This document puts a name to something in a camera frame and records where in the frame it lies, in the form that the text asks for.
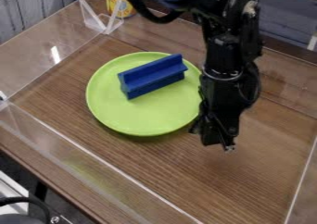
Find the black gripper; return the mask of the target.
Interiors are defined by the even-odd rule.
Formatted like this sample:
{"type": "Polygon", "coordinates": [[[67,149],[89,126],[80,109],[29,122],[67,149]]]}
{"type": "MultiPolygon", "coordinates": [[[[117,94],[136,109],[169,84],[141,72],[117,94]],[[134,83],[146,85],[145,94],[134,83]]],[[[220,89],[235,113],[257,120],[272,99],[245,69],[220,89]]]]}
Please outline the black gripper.
{"type": "Polygon", "coordinates": [[[216,74],[204,69],[200,82],[203,102],[191,133],[200,135],[203,145],[221,143],[227,152],[233,151],[241,115],[260,97],[259,69],[248,68],[233,75],[216,74]]]}

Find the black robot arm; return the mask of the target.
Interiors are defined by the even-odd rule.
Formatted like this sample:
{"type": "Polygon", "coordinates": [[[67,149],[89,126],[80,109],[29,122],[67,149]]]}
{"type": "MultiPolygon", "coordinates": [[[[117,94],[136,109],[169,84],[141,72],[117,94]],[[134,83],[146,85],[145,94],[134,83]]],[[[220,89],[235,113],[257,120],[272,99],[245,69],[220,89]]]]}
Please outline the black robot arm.
{"type": "Polygon", "coordinates": [[[191,132],[205,146],[236,149],[240,119],[259,101],[261,79],[256,59],[263,55],[259,0],[160,0],[170,9],[160,17],[144,0],[128,0],[141,15],[168,24],[189,12],[201,25],[207,61],[200,76],[200,113],[191,132]]]}

